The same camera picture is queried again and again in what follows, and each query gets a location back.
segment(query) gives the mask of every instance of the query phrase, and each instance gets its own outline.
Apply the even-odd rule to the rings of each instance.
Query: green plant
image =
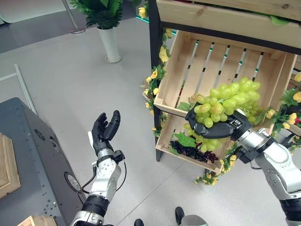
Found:
[[[97,24],[99,29],[117,27],[122,16],[122,0],[71,0],[70,3],[87,15],[87,27]]]

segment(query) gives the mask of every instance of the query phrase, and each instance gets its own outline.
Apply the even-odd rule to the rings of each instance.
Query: white pot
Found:
[[[106,30],[102,30],[98,28],[98,31],[99,31],[100,38],[103,41],[105,51],[107,52],[105,61],[108,63],[119,62],[121,60],[121,56],[119,56],[117,50],[115,27]]]

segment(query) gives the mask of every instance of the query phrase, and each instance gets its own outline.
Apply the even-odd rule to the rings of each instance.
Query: wooden crate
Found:
[[[195,92],[208,96],[215,83],[217,87],[221,83],[231,83],[235,76],[237,79],[252,79],[261,58],[255,78],[255,81],[261,83],[258,90],[261,95],[260,105],[264,108],[271,106],[277,110],[280,107],[279,100],[289,83],[296,57],[295,54],[243,42],[178,31],[166,66],[167,73],[160,83],[160,92],[156,95],[154,105],[162,111],[185,117],[187,112],[177,109],[180,102],[187,103],[188,97]]]
[[[161,150],[165,153],[171,154],[174,157],[178,157],[180,159],[194,163],[198,166],[204,167],[213,172],[220,173],[222,170],[222,165],[221,165],[220,161],[215,161],[214,163],[211,163],[210,161],[208,161],[206,163],[206,162],[198,161],[193,158],[187,157],[186,155],[183,155],[183,154],[174,155],[169,151],[169,147],[170,147],[169,144],[172,139],[172,135],[174,133],[179,133],[179,132],[185,133],[185,129],[183,127],[183,124],[185,124],[185,123],[187,123],[187,121],[184,118],[169,114],[168,119],[165,123],[165,127],[161,131],[160,137],[157,141],[156,149]],[[223,143],[221,148],[213,151],[213,153],[219,159],[223,159],[228,146],[229,146],[229,142],[225,142],[225,143]]]
[[[29,216],[17,226],[57,226],[51,217]]]
[[[240,1],[246,2],[247,0],[228,0],[226,2],[227,5],[236,5],[236,2]],[[292,6],[296,8],[295,14],[299,16],[298,20],[301,20],[300,1],[290,1],[294,2]],[[217,4],[218,0],[208,2]],[[265,4],[266,7],[256,7],[255,11],[269,8],[269,5],[277,5],[274,1],[270,1],[266,4],[266,2],[259,0],[255,1],[255,5],[258,2]],[[272,24],[269,16],[205,6],[193,1],[187,3],[172,0],[157,0],[157,6],[161,21],[228,32],[301,48],[301,27],[298,23],[290,22],[286,25],[276,26]]]
[[[0,198],[20,186],[13,142],[0,133]]]

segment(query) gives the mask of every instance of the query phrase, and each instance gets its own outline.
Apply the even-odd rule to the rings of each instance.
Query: green leaf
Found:
[[[276,16],[272,16],[270,15],[270,18],[272,20],[272,24],[276,25],[276,26],[282,26],[282,25],[286,25],[289,23],[289,21],[284,20],[284,19],[280,19],[279,17]]]
[[[179,143],[184,147],[196,147],[195,139],[183,134],[183,133],[174,133],[174,136],[178,138]]]
[[[180,155],[175,149],[173,149],[172,147],[169,147],[169,151],[170,153],[174,154],[174,155]]]
[[[190,104],[185,102],[180,102],[179,106],[177,106],[177,109],[188,112],[190,110]]]

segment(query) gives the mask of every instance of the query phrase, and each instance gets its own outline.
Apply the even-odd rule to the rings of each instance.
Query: black cable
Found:
[[[84,187],[86,187],[88,184],[90,184],[91,181],[96,177],[96,174],[97,174],[96,170],[97,170],[97,167],[94,166],[94,167],[93,167],[93,176],[92,176],[91,179],[89,179],[88,182],[86,182],[86,183],[82,186],[82,188],[81,188],[82,192],[84,192],[84,193],[86,193],[86,194],[89,194],[89,192],[87,192],[87,191],[84,189]]]
[[[120,187],[119,187],[116,191],[118,191],[118,190],[123,186],[123,184],[124,184],[124,182],[125,182],[125,180],[126,180],[126,178],[127,178],[127,165],[126,165],[126,161],[123,160],[123,163],[124,163],[124,168],[125,168],[125,170],[126,170],[126,173],[125,173],[125,175],[124,175],[124,179],[123,179],[123,181],[122,181],[122,184],[120,185]]]

